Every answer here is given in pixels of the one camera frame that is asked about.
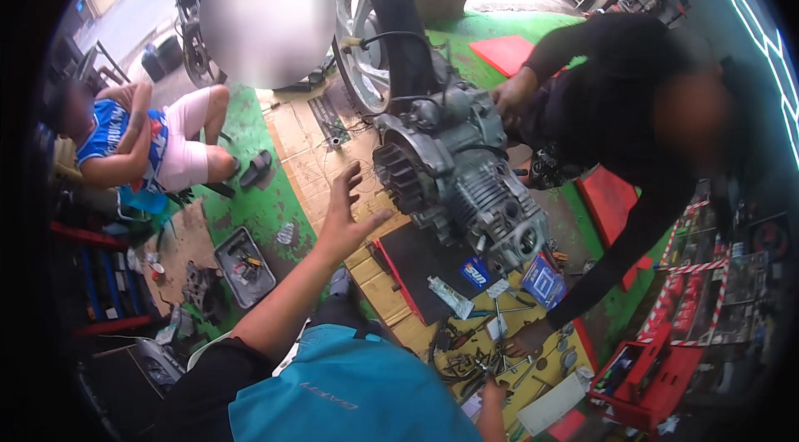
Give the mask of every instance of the black long sleeve shirt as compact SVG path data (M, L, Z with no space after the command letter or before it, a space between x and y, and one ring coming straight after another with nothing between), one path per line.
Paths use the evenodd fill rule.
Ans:
M613 245L547 314L555 329L599 303L675 222L694 192L690 168L658 144L651 123L655 89L690 68L667 31L647 15L600 15L544 36L524 63L541 84L573 57L587 57L555 80L544 108L523 117L519 132L527 143L557 142L564 161L598 162L642 190Z

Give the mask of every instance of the tube of sealant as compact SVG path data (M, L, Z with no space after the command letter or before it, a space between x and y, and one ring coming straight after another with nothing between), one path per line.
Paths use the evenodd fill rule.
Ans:
M438 277L427 277L427 287L444 300L444 303L454 310L455 315L461 319L469 317L474 304L467 300L464 295L451 288L446 282Z

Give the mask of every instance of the pink shorts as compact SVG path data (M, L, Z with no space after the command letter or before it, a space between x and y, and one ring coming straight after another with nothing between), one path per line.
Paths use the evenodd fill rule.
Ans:
M156 180L169 192L208 181L208 154L205 144L188 140L200 133L208 112L211 88L199 89L180 97L164 109L169 137Z

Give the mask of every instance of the person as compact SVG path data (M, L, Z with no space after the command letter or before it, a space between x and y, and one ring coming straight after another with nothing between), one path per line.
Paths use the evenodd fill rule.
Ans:
M352 304L350 278L331 279L392 216L382 209L353 220L351 191L360 182L357 162L335 178L311 252L177 381L156 419L156 440L505 440L506 382L486 382L475 426L433 368L376 334ZM293 361L271 376L329 281L332 296L308 322Z
M572 58L586 61L561 70ZM491 92L509 140L533 149L520 177L559 187L597 164L641 189L616 240L543 319L506 340L539 354L554 331L593 307L674 224L697 179L724 168L730 97L707 42L655 17L606 14L556 29Z
M237 160L216 145L230 93L222 85L179 98L164 112L150 109L153 88L130 83L101 90L69 77L56 85L42 122L77 148L83 178L107 188L130 185L134 193L176 192L224 181ZM205 129L205 144L191 140Z

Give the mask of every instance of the silver alloy rim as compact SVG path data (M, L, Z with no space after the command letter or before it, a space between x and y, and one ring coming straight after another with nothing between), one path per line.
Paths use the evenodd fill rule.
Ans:
M339 68L346 71L358 98L373 114L386 110L391 87L388 69L381 69L380 42L370 43L368 50L346 49L341 46L341 38L372 37L376 34L376 23L377 16L369 0L335 0L335 39L343 64Z

